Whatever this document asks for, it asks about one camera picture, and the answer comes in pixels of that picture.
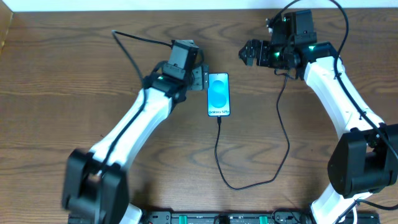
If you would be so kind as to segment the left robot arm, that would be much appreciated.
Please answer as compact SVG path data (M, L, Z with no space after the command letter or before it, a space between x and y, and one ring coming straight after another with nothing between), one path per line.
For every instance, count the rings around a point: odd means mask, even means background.
M143 79L142 89L119 123L87 152L75 149L67 159L62 207L88 223L139 223L143 211L130 203L127 175L153 130L187 90L208 88L193 40L175 40L168 61Z

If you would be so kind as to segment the blue screen Galaxy smartphone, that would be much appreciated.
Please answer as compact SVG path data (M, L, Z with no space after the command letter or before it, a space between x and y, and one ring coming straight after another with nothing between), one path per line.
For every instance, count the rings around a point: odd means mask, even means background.
M231 114L228 73L209 74L207 102L208 116L229 116Z

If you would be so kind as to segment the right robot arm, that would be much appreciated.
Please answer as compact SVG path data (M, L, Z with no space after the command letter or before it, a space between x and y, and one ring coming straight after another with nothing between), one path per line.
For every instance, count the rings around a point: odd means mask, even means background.
M328 187L311 206L313 223L340 223L359 203L397 182L397 126L386 124L350 82L340 53L319 42L309 10L279 12L267 21L270 40L252 39L239 51L246 65L295 70L318 96L338 135L328 162Z

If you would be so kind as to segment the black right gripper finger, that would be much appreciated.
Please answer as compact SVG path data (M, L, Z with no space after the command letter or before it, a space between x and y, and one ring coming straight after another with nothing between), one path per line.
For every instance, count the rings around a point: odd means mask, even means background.
M252 39L248 40L245 43L245 45L242 47L239 53L255 53L257 49L258 49L258 40Z
M239 59L241 59L245 65L253 66L254 59L256 58L255 53L250 53L248 51L241 51L238 53Z

